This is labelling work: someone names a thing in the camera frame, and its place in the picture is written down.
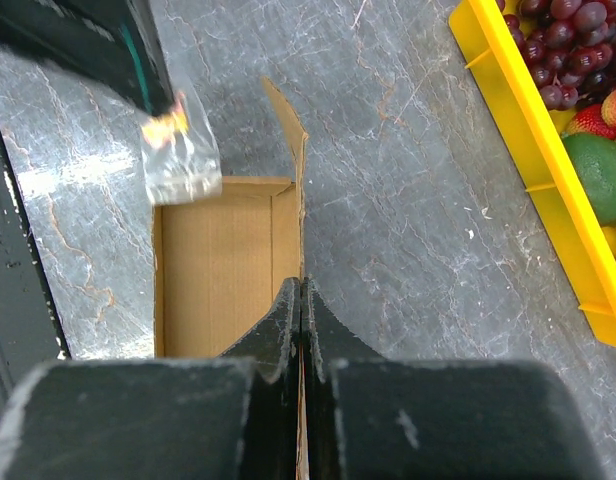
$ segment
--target cardboard flap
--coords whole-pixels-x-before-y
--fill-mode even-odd
[[[222,195],[279,195],[288,190],[292,180],[288,177],[224,177]]]
[[[295,163],[295,182],[297,183],[297,206],[299,208],[299,228],[300,228],[300,272],[303,276],[304,271],[304,235],[303,224],[305,211],[304,201],[304,170],[306,167],[306,142],[308,141],[308,133],[301,124],[301,120],[297,112],[292,107],[288,99],[281,93],[281,90],[272,83],[268,77],[262,77],[261,83],[272,103],[281,128],[286,137],[286,143],[292,154]]]

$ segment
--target green fruit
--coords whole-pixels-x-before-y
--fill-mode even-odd
[[[589,133],[563,142],[599,224],[616,226],[616,143]]]

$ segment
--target plastic bag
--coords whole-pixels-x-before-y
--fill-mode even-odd
[[[177,82],[170,112],[141,128],[146,193],[153,205],[175,205],[219,195],[219,149],[190,81]]]

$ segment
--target cardboard box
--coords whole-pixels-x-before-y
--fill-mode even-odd
[[[155,209],[156,356],[222,353],[266,314],[285,278],[302,278],[308,134],[270,79],[262,84],[284,131],[296,182],[224,177],[220,197]]]

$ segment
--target marble countertop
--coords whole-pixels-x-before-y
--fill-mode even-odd
[[[258,77],[311,134],[306,268],[390,358],[535,358],[616,479],[616,350],[595,341],[447,25],[456,0],[153,2],[225,174],[290,175]],[[0,52],[0,123],[73,356],[152,355],[138,117]]]

